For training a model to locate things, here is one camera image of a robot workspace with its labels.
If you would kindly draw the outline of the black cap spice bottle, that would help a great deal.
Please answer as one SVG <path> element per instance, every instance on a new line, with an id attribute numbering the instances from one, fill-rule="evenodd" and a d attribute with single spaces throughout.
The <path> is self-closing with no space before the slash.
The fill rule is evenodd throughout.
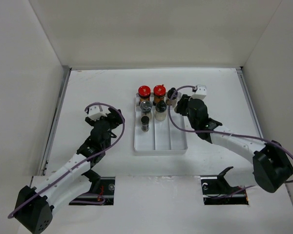
<path id="1" fill-rule="evenodd" d="M 141 117 L 142 131 L 147 132 L 149 130 L 149 121 L 150 119 L 148 116 Z"/>

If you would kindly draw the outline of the black cap brown granule dispenser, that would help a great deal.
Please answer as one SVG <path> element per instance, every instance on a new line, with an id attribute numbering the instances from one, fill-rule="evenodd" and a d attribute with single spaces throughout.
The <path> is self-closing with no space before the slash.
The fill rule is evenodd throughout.
<path id="1" fill-rule="evenodd" d="M 176 88 L 172 87 L 167 92 L 167 99 L 166 99 L 167 106 L 175 107 L 177 105 L 177 98 L 178 98 L 178 93 L 176 92 Z"/>

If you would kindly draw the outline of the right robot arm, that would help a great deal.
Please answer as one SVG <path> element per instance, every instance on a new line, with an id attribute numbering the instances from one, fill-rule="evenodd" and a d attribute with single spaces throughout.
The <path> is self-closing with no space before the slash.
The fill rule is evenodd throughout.
<path id="1" fill-rule="evenodd" d="M 293 175 L 293 166 L 278 142 L 233 133 L 209 117 L 208 108 L 201 99 L 183 94 L 175 112 L 188 118 L 191 128 L 202 140 L 249 161 L 253 165 L 255 183 L 266 192 L 274 193 Z"/>

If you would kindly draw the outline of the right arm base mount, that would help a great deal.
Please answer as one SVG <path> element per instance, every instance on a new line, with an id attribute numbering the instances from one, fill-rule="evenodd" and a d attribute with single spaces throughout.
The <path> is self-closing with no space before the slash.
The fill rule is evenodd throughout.
<path id="1" fill-rule="evenodd" d="M 200 177 L 203 203 L 205 205 L 248 205 L 249 200 L 244 186 L 232 187 L 225 179 L 233 166 L 225 168 L 217 175 Z"/>

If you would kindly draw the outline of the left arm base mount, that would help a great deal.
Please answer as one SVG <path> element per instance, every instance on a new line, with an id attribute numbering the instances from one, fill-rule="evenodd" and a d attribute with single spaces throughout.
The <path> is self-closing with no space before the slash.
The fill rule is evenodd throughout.
<path id="1" fill-rule="evenodd" d="M 102 177 L 94 171 L 85 173 L 91 182 L 90 190 L 69 203 L 70 206 L 112 206 L 114 205 L 115 177 Z"/>

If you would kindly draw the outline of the clear cap salt grinder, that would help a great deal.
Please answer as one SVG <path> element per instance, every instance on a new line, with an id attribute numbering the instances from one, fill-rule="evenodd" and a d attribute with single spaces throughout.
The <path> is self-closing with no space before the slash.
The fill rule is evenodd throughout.
<path id="1" fill-rule="evenodd" d="M 141 109 L 141 117 L 147 116 L 149 119 L 152 119 L 152 107 L 153 104 L 149 100 L 144 100 L 140 103 L 140 109 Z"/>

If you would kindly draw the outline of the red lid sauce jar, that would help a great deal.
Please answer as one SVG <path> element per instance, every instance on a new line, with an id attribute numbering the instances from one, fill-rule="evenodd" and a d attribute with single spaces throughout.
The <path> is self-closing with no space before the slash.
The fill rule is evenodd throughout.
<path id="1" fill-rule="evenodd" d="M 153 88 L 153 105 L 156 105 L 158 102 L 160 102 L 161 100 L 164 100 L 164 97 L 166 95 L 166 88 L 165 86 L 162 85 L 156 85 Z"/>
<path id="2" fill-rule="evenodd" d="M 150 100 L 151 89 L 149 86 L 142 85 L 138 88 L 139 103 Z"/>

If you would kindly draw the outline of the black cap white powder dispenser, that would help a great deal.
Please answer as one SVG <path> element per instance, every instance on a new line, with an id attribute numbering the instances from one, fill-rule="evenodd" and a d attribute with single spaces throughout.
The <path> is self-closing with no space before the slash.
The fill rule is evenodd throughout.
<path id="1" fill-rule="evenodd" d="M 167 104 L 161 100 L 155 105 L 155 119 L 157 121 L 163 121 L 167 116 Z"/>

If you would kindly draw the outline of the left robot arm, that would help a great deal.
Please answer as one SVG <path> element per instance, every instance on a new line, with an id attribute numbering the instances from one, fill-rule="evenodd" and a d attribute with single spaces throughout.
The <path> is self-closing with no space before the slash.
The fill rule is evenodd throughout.
<path id="1" fill-rule="evenodd" d="M 116 141 L 112 131 L 125 125 L 121 110 L 108 106 L 108 112 L 96 111 L 96 103 L 85 109 L 85 121 L 92 127 L 90 136 L 72 158 L 33 187 L 24 186 L 18 193 L 14 211 L 8 216 L 15 218 L 32 234 L 40 234 L 50 225 L 53 215 L 64 205 L 76 202 L 82 194 L 95 194 L 100 188 L 100 176 L 93 167 L 105 156 Z"/>

